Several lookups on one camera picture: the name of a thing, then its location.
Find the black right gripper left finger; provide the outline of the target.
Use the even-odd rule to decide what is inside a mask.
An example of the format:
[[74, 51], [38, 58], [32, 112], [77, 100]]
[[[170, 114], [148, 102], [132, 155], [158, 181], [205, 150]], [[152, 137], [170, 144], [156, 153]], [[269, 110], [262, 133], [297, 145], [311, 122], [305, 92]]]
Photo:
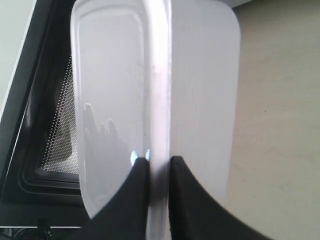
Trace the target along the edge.
[[117, 193], [74, 233], [76, 240], [144, 240], [149, 204], [150, 164], [138, 158]]

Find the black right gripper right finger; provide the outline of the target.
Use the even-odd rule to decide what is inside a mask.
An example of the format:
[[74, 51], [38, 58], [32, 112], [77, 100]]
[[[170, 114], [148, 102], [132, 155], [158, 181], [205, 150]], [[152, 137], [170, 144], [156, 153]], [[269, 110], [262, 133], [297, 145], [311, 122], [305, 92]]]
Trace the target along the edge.
[[181, 156], [170, 159], [168, 211], [173, 240], [266, 240], [214, 200]]

